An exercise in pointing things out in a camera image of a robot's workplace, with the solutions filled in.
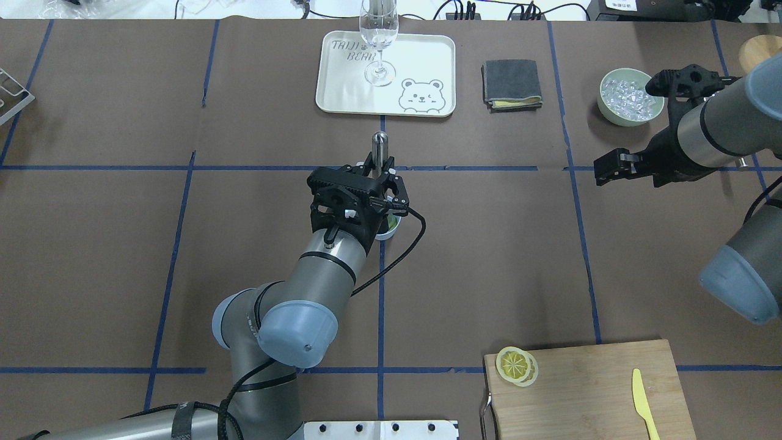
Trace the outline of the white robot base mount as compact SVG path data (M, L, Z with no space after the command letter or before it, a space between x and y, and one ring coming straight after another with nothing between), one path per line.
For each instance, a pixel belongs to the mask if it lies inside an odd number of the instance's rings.
M459 439L451 420L328 420L305 422L291 439Z

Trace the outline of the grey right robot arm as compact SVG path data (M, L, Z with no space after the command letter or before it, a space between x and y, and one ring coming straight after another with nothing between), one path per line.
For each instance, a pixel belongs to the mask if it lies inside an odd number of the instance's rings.
M780 159L780 70L775 54L741 77L698 64L655 73L645 84L667 103L668 123L640 152L615 148L594 161L598 186L649 177L656 188L695 183L740 158ZM751 201L735 233L698 275L704 290L757 326L780 319L780 181Z

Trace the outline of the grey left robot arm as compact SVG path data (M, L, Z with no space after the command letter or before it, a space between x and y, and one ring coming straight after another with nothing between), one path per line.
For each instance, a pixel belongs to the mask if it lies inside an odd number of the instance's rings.
M287 279L235 293L212 319L232 387L219 404L188 401L32 439L302 439L297 371L316 367L338 333L375 237L412 212L394 158L317 167L307 179L313 230Z

